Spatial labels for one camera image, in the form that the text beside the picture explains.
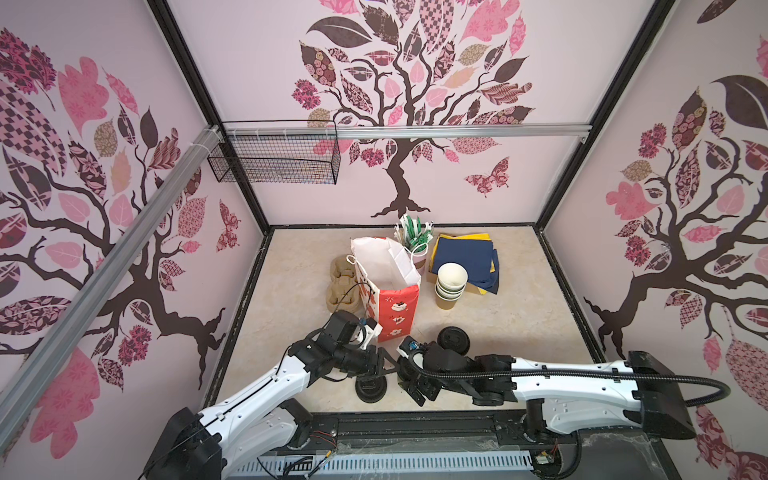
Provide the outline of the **red white paper gift bag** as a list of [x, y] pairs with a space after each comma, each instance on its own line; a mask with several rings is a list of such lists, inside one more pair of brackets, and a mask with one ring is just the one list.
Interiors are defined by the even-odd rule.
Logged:
[[421, 275], [411, 254], [396, 240], [359, 237], [351, 240], [348, 261], [361, 283], [367, 317], [381, 327], [379, 342], [411, 333], [420, 296]]

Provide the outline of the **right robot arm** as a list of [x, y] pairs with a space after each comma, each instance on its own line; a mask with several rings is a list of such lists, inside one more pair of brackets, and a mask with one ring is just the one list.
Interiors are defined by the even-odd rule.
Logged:
[[672, 440], [696, 435], [673, 372], [647, 352], [600, 364], [559, 364], [500, 354], [469, 358], [407, 337], [398, 355], [403, 388], [418, 404], [443, 391], [480, 407], [520, 403], [531, 437], [608, 427]]

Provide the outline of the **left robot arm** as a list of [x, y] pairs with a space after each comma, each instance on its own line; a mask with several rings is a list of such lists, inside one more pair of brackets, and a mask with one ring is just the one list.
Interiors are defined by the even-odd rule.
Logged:
[[313, 416], [296, 399], [338, 370], [372, 377], [383, 361], [374, 342], [382, 326], [347, 311], [293, 342], [276, 366], [224, 401], [198, 413], [184, 407], [167, 422], [141, 478], [225, 479], [275, 448], [303, 446]]

